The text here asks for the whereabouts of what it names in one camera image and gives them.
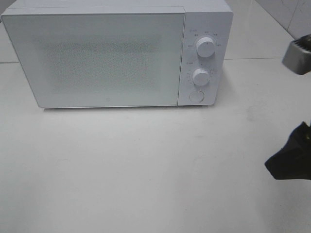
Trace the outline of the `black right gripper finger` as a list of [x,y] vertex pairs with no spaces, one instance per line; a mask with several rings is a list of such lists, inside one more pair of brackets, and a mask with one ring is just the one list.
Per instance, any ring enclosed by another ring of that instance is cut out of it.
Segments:
[[311,179],[311,127],[302,122],[290,134],[286,144],[265,163],[276,180]]

